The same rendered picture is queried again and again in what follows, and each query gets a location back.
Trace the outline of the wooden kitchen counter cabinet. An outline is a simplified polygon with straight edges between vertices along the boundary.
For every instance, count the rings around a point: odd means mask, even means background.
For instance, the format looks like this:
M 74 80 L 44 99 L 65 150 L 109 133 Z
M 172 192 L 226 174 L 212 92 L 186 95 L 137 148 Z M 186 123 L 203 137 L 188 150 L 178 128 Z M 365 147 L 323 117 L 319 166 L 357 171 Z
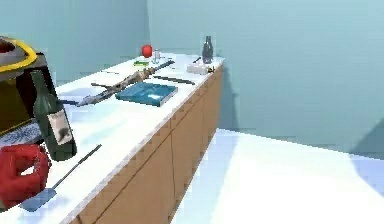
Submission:
M 78 153 L 52 165 L 53 186 L 98 144 L 57 188 L 57 195 L 35 212 L 14 207 L 0 213 L 0 224 L 170 224 L 196 167 L 212 139 L 220 109 L 223 60 L 216 57 L 207 75 L 188 73 L 194 56 L 175 54 L 174 64 L 156 76 L 178 92 L 161 107 L 119 101 L 77 107 L 74 102 L 102 91 L 91 83 L 111 85 L 132 74 L 127 61 L 58 87 Z

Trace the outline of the long black knife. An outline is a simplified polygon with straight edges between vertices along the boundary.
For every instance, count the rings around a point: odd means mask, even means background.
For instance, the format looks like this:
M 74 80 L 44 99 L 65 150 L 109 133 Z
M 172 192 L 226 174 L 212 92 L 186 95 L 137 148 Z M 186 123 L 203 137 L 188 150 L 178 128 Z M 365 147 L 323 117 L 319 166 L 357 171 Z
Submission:
M 176 83 L 184 83 L 184 84 L 195 85 L 195 82 L 193 82 L 193 81 L 185 80 L 185 79 L 179 79 L 179 78 L 174 78 L 174 77 L 152 76 L 152 78 L 166 80 L 166 81 L 171 81 L 171 82 L 176 82 Z

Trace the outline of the blue book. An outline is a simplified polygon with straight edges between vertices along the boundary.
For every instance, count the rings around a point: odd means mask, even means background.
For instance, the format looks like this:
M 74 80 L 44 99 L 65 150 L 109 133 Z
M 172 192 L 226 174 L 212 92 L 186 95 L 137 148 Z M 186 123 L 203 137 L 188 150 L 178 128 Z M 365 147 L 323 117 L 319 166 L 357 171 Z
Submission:
M 115 94 L 118 100 L 161 107 L 178 92 L 176 86 L 138 82 Z

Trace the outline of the dark glass bottle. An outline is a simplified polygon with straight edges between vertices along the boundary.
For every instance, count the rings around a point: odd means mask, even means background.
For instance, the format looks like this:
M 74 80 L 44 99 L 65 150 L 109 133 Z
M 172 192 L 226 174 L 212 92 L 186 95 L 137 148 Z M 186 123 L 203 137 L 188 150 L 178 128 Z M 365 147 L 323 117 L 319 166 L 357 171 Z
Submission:
M 213 60 L 213 45 L 210 36 L 205 38 L 202 50 L 202 59 L 204 64 L 210 64 Z

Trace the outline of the dark green wine bottle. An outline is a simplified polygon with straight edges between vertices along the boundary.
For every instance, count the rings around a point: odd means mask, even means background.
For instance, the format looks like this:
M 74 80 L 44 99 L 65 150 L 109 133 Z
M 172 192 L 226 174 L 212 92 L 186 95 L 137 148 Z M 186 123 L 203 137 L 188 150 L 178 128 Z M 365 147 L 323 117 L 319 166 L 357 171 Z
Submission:
M 36 90 L 33 114 L 49 155 L 54 161 L 65 161 L 77 153 L 76 143 L 63 104 L 45 83 L 40 70 L 33 70 L 31 78 Z

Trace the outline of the black microwave oven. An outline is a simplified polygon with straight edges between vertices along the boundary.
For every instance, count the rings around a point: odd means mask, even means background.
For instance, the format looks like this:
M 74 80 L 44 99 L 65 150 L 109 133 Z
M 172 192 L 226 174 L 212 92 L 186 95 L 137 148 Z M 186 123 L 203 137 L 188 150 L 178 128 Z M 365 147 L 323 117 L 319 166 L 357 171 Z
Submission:
M 32 70 L 42 71 L 48 90 L 56 95 L 46 57 L 38 52 L 37 61 L 31 67 L 15 78 L 0 81 L 0 136 L 28 124 L 34 118 L 36 89 L 30 75 Z

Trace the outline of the blue patterned plate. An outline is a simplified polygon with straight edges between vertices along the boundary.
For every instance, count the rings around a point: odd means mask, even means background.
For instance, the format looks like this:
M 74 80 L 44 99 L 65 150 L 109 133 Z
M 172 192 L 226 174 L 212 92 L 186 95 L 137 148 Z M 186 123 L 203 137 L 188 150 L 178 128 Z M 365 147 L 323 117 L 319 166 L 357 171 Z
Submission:
M 16 144 L 32 144 L 41 139 L 41 132 L 36 122 L 30 122 L 7 134 L 0 136 L 0 148 Z

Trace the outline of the yellow-rimmed grey bowl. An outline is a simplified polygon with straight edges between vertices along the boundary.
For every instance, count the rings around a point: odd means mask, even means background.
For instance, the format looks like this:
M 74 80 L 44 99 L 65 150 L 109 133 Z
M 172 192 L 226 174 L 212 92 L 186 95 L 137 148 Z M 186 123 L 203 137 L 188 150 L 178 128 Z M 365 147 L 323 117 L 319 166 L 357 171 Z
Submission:
M 25 42 L 0 36 L 0 81 L 16 78 L 33 67 L 38 59 L 35 50 Z

